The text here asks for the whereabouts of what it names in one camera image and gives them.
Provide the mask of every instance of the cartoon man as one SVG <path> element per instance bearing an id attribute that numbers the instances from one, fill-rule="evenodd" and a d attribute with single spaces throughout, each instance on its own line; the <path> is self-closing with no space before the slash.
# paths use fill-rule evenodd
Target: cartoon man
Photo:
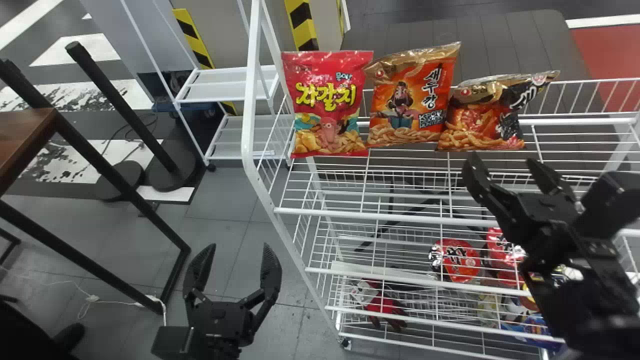
<path id="1" fill-rule="evenodd" d="M 372 114 L 372 117 L 385 118 L 391 124 L 391 127 L 397 129 L 399 127 L 409 127 L 414 119 L 418 117 L 418 111 L 410 109 L 413 104 L 413 97 L 409 93 L 409 89 L 404 81 L 398 81 L 393 95 L 387 101 L 387 107 L 391 111 L 379 111 Z"/>

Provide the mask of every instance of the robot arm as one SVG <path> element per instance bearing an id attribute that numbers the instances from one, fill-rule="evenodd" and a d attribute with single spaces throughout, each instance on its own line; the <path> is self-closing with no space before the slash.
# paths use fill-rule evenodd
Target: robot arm
<path id="1" fill-rule="evenodd" d="M 189 326 L 162 326 L 151 353 L 163 360 L 233 360 L 253 337 L 275 305 L 282 283 L 282 267 L 269 245 L 264 244 L 260 288 L 238 302 L 214 302 L 202 292 L 211 272 L 216 244 L 191 261 L 186 270 L 182 297 Z M 251 312 L 260 303 L 256 314 Z"/>
<path id="2" fill-rule="evenodd" d="M 462 177 L 506 239 L 527 252 L 520 272 L 551 333 L 587 354 L 636 359 L 637 289 L 611 238 L 640 216 L 640 176 L 608 172 L 578 201 L 555 170 L 533 159 L 527 166 L 542 193 L 514 193 L 494 184 L 476 153 Z M 559 265 L 580 275 L 559 284 L 551 276 Z"/>

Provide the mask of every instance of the black and yellow striped pillar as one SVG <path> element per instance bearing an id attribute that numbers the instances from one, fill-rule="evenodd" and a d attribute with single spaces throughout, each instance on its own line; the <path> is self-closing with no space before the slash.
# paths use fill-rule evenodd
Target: black and yellow striped pillar
<path id="1" fill-rule="evenodd" d="M 180 26 L 180 29 L 182 29 L 184 37 L 187 39 L 187 43 L 193 51 L 193 54 L 196 56 L 196 59 L 200 64 L 200 68 L 215 69 L 216 67 L 213 65 L 211 56 L 209 56 L 209 52 L 202 42 L 202 37 L 200 37 L 200 34 L 187 9 L 173 9 L 173 16 L 178 20 L 178 25 Z M 222 102 L 222 107 L 231 115 L 237 114 L 236 107 L 230 101 Z"/>
<path id="2" fill-rule="evenodd" d="M 293 42 L 299 51 L 318 50 L 318 40 L 314 20 L 311 18 L 309 0 L 284 0 L 289 14 L 289 25 Z"/>

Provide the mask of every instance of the cable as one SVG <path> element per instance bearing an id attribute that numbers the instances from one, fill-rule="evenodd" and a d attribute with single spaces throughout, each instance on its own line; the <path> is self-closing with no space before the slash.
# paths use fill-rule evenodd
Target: cable
<path id="1" fill-rule="evenodd" d="M 128 305 L 128 306 L 137 306 L 137 307 L 145 307 L 144 305 L 140 304 L 139 302 L 124 302 L 124 301 L 112 301 L 112 300 L 100 300 L 100 297 L 98 297 L 98 295 L 92 295 L 89 294 L 88 292 L 84 291 L 80 285 L 78 285 L 75 281 L 73 280 L 65 280 L 65 281 L 56 281 L 56 282 L 50 282 L 50 283 L 44 283 L 38 279 L 34 279 L 32 277 L 29 276 L 25 276 L 25 275 L 17 275 L 14 274 L 15 270 L 10 270 L 7 269 L 3 266 L 0 266 L 0 269 L 4 270 L 8 275 L 14 276 L 14 277 L 19 277 L 21 279 L 27 279 L 27 280 L 31 280 L 31 281 L 35 281 L 38 284 L 42 285 L 42 286 L 53 286 L 53 285 L 58 285 L 58 284 L 66 284 L 66 283 L 72 283 L 81 293 L 84 293 L 87 297 L 85 298 L 85 302 L 84 304 L 82 304 L 82 306 L 80 307 L 80 310 L 78 310 L 78 314 L 76 315 L 76 318 L 78 320 L 81 320 L 84 318 L 84 316 L 87 314 L 87 312 L 89 311 L 89 308 L 91 307 L 91 304 L 121 304 L 121 305 Z M 159 302 L 160 305 L 162 305 L 162 312 L 163 312 L 163 324 L 164 326 L 166 326 L 166 305 L 164 304 L 164 302 L 162 302 L 162 300 L 160 300 L 159 298 L 157 298 L 154 295 L 146 295 L 148 298 L 150 298 L 153 301 Z"/>
<path id="2" fill-rule="evenodd" d="M 151 133 L 153 134 L 156 131 L 156 128 L 157 128 L 158 115 L 156 113 L 146 113 L 146 114 L 140 115 L 140 119 L 143 119 L 143 118 L 149 117 L 149 116 L 153 116 L 154 119 L 151 120 L 148 124 L 145 124 L 145 127 L 149 127 L 149 126 L 153 125 L 154 128 L 151 129 Z M 115 137 L 118 135 L 118 133 L 121 132 L 122 130 L 126 129 L 127 127 L 131 127 L 131 125 L 125 124 L 123 126 L 120 126 L 116 131 L 114 131 L 114 133 L 111 135 L 109 140 L 107 140 L 107 146 L 105 146 L 104 149 L 102 150 L 102 152 L 100 153 L 101 156 L 103 156 L 104 153 L 107 152 L 107 149 L 109 148 L 109 145 L 111 145 L 111 141 L 115 139 Z M 133 131 L 133 128 L 127 130 L 127 132 L 124 134 L 124 140 L 127 140 L 127 142 L 139 142 L 139 143 L 144 144 L 141 140 L 129 139 L 128 138 L 128 135 L 132 131 Z M 126 160 L 132 153 L 133 153 L 133 151 L 130 152 L 122 161 Z"/>

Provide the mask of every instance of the red floor mat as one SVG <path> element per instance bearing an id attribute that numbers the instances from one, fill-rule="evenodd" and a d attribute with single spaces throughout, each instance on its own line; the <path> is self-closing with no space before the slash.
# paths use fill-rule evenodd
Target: red floor mat
<path id="1" fill-rule="evenodd" d="M 573 29 L 572 33 L 592 79 L 640 78 L 640 25 Z M 603 83 L 598 93 L 607 104 L 606 111 L 637 111 L 640 105 L 640 81 L 617 86 Z"/>

